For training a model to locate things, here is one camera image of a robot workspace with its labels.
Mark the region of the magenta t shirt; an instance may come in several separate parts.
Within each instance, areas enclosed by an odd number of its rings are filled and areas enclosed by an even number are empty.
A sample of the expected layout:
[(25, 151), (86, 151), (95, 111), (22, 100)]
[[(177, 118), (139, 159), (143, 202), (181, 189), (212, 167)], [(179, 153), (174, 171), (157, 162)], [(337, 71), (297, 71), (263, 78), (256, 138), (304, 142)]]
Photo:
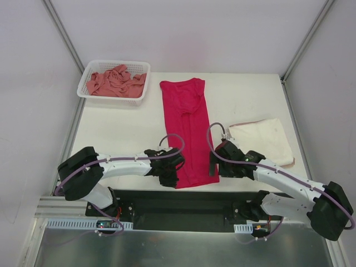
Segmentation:
[(210, 126), (205, 100), (205, 81), (192, 78), (181, 82), (160, 82), (164, 107), (165, 128), (168, 134), (177, 134), (184, 140), (184, 166), (177, 172), (177, 189), (220, 182), (210, 170), (210, 148), (207, 136)]

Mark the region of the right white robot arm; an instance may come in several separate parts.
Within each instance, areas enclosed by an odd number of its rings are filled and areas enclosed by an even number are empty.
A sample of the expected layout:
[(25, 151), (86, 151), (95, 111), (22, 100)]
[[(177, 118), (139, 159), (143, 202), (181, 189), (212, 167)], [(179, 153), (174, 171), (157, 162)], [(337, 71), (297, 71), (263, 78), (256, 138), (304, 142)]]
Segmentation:
[(227, 139), (210, 151), (210, 174), (215, 173), (224, 177), (247, 177), (283, 193), (280, 196), (260, 190), (252, 200), (238, 203), (238, 214), (246, 220), (257, 222), (266, 216), (286, 217), (304, 223), (331, 241), (338, 240), (344, 230), (355, 228), (353, 208), (339, 184), (325, 185), (295, 177), (256, 151), (243, 153)]

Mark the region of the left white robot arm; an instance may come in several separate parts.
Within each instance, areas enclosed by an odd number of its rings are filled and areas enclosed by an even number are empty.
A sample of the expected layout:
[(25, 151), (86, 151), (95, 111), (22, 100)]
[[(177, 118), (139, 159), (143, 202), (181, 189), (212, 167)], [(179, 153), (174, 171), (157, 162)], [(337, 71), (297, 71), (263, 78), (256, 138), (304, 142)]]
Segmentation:
[(112, 187), (100, 184), (101, 180), (127, 175), (156, 176), (162, 186), (176, 187), (177, 172), (184, 164), (184, 156), (177, 148), (147, 149), (135, 156), (114, 157), (87, 146), (58, 166), (61, 182), (55, 194), (62, 193), (67, 201), (87, 201), (104, 216), (114, 217), (119, 210), (117, 197)]

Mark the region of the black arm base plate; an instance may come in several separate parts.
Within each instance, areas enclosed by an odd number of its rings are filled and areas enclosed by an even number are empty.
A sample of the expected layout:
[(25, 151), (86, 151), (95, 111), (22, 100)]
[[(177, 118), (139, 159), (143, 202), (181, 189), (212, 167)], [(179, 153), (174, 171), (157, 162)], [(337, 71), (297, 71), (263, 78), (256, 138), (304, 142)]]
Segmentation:
[(257, 192), (115, 190), (120, 220), (135, 230), (231, 233), (244, 224), (243, 204)]

